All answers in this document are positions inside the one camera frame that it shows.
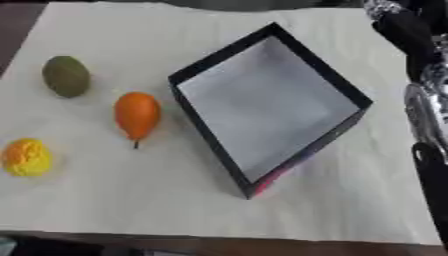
orange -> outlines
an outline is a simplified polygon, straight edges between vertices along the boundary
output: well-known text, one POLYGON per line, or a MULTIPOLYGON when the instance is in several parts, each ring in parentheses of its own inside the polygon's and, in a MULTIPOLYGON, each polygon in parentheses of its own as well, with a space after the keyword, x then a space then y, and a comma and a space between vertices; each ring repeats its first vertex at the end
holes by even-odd
POLYGON ((138 142, 145 138, 160 120, 160 105, 150 94, 130 92, 115 103, 115 121, 128 138, 138 142))

kiwi fruit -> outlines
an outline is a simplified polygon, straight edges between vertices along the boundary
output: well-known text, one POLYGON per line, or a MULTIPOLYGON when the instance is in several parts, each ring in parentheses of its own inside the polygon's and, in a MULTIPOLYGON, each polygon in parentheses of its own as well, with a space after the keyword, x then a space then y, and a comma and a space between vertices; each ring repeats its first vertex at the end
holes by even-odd
POLYGON ((90 87, 89 70, 71 56, 56 56, 45 64, 42 75, 48 88, 64 98, 84 94, 90 87))

black box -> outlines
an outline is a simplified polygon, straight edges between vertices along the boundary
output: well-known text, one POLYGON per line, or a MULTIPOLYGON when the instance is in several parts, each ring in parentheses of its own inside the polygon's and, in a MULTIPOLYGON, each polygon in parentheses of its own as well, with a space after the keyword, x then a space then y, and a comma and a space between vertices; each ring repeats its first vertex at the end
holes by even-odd
POLYGON ((276 23, 169 81, 247 198, 347 131, 372 104, 276 23))

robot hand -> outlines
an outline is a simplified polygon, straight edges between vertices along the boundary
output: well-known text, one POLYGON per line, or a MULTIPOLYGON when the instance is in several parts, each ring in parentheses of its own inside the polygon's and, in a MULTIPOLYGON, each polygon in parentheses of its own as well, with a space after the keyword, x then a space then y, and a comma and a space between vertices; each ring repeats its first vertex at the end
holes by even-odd
POLYGON ((417 141, 412 155, 448 249, 448 18, 444 0, 368 0, 373 28, 407 55, 405 109, 417 141))

box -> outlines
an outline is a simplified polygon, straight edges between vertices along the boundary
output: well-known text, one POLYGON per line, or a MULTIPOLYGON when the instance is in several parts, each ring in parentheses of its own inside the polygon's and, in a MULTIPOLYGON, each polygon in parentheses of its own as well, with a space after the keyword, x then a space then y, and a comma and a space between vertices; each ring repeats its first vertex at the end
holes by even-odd
POLYGON ((372 104, 276 23, 169 81, 247 198, 347 131, 372 104))

